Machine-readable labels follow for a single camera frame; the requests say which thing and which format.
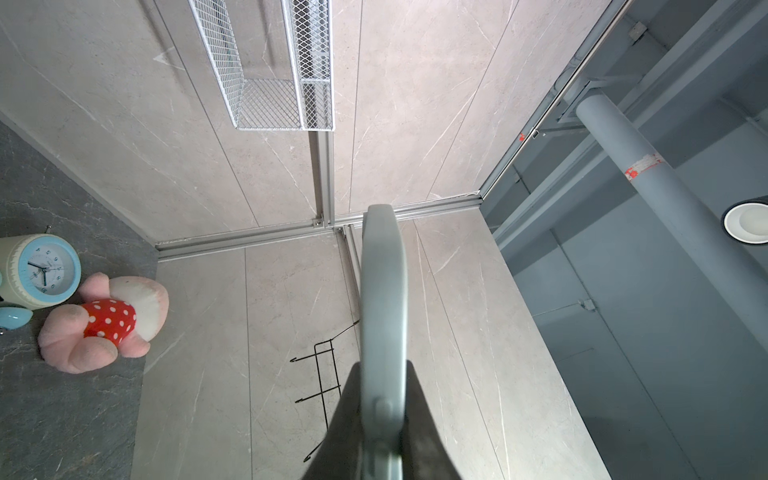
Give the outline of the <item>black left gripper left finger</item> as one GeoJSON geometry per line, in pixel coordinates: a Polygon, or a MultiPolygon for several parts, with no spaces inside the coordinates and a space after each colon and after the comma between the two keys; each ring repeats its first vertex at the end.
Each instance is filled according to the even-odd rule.
{"type": "Polygon", "coordinates": [[[362,478],[361,363],[355,363],[344,385],[328,431],[304,480],[362,478]]]}

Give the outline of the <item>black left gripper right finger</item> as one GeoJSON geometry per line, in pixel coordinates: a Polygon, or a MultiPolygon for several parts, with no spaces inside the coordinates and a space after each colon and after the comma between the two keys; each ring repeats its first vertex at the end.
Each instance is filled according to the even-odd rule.
{"type": "Polygon", "coordinates": [[[442,443],[415,367],[410,360],[406,361],[405,417],[401,447],[404,479],[461,478],[442,443]]]}

